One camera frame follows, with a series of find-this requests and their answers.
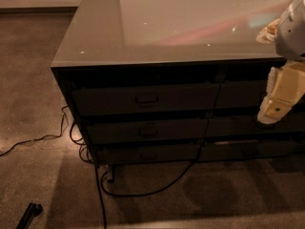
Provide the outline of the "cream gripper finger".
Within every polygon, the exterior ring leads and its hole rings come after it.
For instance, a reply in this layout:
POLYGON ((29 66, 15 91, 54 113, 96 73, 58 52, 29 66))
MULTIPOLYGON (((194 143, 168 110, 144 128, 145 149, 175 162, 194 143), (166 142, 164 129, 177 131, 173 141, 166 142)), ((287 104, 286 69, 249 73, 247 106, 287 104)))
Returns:
POLYGON ((280 121, 292 108, 280 102, 265 97, 260 105, 257 121, 263 124, 275 124, 280 121))

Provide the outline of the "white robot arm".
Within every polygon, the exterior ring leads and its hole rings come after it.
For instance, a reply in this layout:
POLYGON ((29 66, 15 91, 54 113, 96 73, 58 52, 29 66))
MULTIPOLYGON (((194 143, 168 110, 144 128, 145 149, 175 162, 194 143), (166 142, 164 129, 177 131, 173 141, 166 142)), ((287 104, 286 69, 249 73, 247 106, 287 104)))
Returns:
POLYGON ((274 124, 305 94, 305 0, 293 0, 258 34, 256 41, 274 43, 275 52, 287 59, 280 69, 271 67, 266 96, 257 115, 260 123, 274 124))

